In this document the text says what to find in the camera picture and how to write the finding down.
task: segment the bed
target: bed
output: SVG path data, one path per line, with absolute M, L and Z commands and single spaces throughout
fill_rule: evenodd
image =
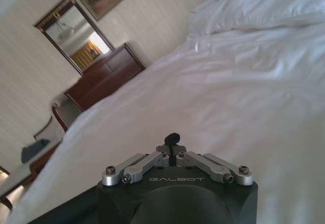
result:
M 83 112 L 13 210 L 26 223 L 172 132 L 247 165 L 258 223 L 325 218 L 325 0 L 208 0 L 184 44 Z

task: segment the blue fabric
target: blue fabric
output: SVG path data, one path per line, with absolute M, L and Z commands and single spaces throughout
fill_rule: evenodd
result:
M 21 151 L 21 162 L 26 163 L 35 155 L 37 155 L 50 141 L 47 139 L 40 139 L 39 141 L 24 147 Z

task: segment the mirror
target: mirror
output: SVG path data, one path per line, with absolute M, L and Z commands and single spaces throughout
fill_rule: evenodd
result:
M 75 0 L 63 0 L 35 26 L 80 74 L 114 49 Z

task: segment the logo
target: logo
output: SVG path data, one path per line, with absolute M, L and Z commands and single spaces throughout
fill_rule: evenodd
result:
M 151 182 L 195 182 L 195 181 L 202 182 L 203 179 L 205 178 L 204 177 L 176 177 L 176 178 L 152 177 L 149 178 L 149 181 Z

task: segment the wooden dresser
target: wooden dresser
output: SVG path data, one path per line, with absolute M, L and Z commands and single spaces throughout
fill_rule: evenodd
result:
M 83 77 L 65 94 L 81 109 L 87 110 L 111 95 L 145 69 L 128 44 L 103 55 L 84 71 Z

